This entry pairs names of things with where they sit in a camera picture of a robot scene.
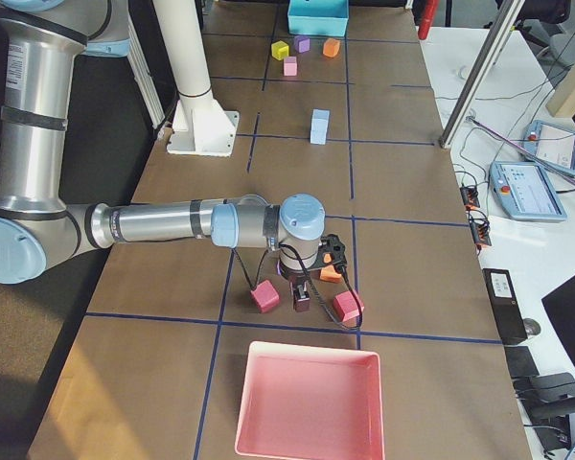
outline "pink plastic bin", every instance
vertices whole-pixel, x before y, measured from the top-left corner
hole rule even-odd
[[[382,460],[376,353],[253,342],[235,450],[297,460]]]

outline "robotic arm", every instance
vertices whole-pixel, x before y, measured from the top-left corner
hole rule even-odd
[[[302,311],[309,304],[309,272],[329,264],[344,269],[344,246],[336,236],[322,236],[324,209],[310,195],[291,196],[281,206],[256,195],[163,205],[67,206],[58,187],[74,58],[82,52],[127,54],[127,0],[1,3],[0,23],[10,47],[2,108],[0,283],[33,279],[81,253],[118,242],[210,237],[218,246],[280,251],[280,272],[291,283],[294,307]],[[185,11],[177,7],[184,5]],[[180,94],[184,130],[194,138],[196,150],[221,150],[217,137],[206,136],[215,128],[235,127],[233,122],[216,123],[226,115],[211,93],[194,2],[155,0],[155,7]],[[173,43],[175,17],[189,21],[183,27],[197,34],[189,64],[174,64],[180,55]],[[192,73],[196,77],[188,79]],[[193,134],[195,127],[198,133]],[[325,254],[331,254],[329,262]]]

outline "white desk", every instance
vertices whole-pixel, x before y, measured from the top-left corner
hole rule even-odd
[[[460,94],[470,66],[477,57],[487,31],[473,29],[432,28],[426,42],[422,43],[426,68],[437,98],[457,98]],[[553,76],[560,69],[551,73]],[[537,60],[520,34],[512,34],[496,66],[479,89],[477,98],[513,96],[528,91],[541,83],[541,91],[533,91],[513,99],[498,101],[476,101],[472,105],[475,118],[497,132],[520,139],[542,99],[550,96],[552,86]],[[528,107],[516,127],[512,126],[531,99],[537,97]],[[437,99],[441,121],[445,124],[455,101]],[[543,104],[536,119],[550,121],[561,127],[575,129],[570,119],[554,119]],[[459,156],[465,138],[472,126],[464,124],[451,149],[454,163],[473,173],[479,182],[484,173]],[[495,158],[500,142],[481,130],[474,131],[468,139],[463,155],[485,170]],[[498,160],[521,161],[519,154],[510,147],[504,147]],[[552,176],[557,190],[572,187],[560,178]],[[472,180],[465,178],[466,184]],[[561,223],[518,222],[506,218],[493,196],[487,197],[488,188],[479,187],[482,210],[487,212],[491,222],[492,247],[484,249],[479,256],[481,267],[504,268],[511,272],[517,301],[522,317],[533,318],[541,325],[541,334],[524,342],[528,345],[542,375],[570,372],[575,377],[575,368],[556,336],[543,308],[541,298],[575,275],[575,193],[560,195],[568,213],[568,220]],[[533,457],[542,458],[541,445],[532,429],[527,428]]]

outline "black chair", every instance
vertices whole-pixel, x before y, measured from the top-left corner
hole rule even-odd
[[[503,0],[495,0],[500,8]],[[548,46],[548,43],[536,38],[530,33],[531,27],[525,25],[528,19],[538,19],[545,24],[561,24],[568,19],[571,13],[571,0],[526,0],[517,15],[516,30],[531,43],[541,47]]]

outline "blue bin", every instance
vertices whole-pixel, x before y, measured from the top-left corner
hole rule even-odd
[[[348,0],[289,0],[287,23],[294,35],[345,36]]]

